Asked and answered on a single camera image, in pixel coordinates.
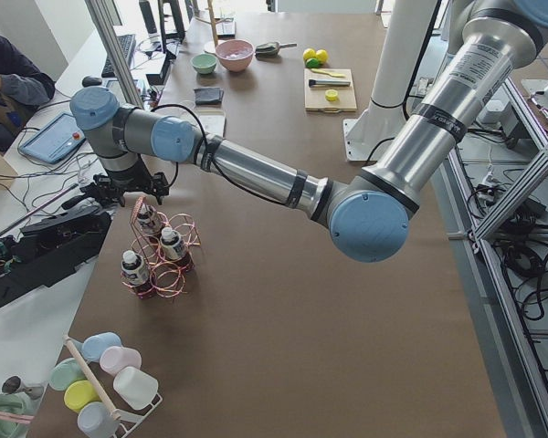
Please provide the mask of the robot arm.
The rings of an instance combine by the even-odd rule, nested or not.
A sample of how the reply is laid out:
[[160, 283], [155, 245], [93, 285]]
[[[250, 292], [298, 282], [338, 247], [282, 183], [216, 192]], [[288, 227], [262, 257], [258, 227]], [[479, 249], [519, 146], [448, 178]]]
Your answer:
[[314, 164], [327, 157], [319, 134], [273, 111], [260, 130], [251, 120], [256, 151], [194, 120], [120, 104], [103, 86], [78, 91], [70, 109], [111, 178], [126, 192], [149, 193], [144, 158], [188, 163], [270, 203], [303, 211], [325, 227], [353, 260], [373, 263], [396, 254], [408, 236], [420, 192], [505, 79], [533, 62], [548, 42], [548, 1], [472, 1], [464, 8], [461, 45], [426, 96], [373, 164], [348, 183], [290, 167], [286, 156]]

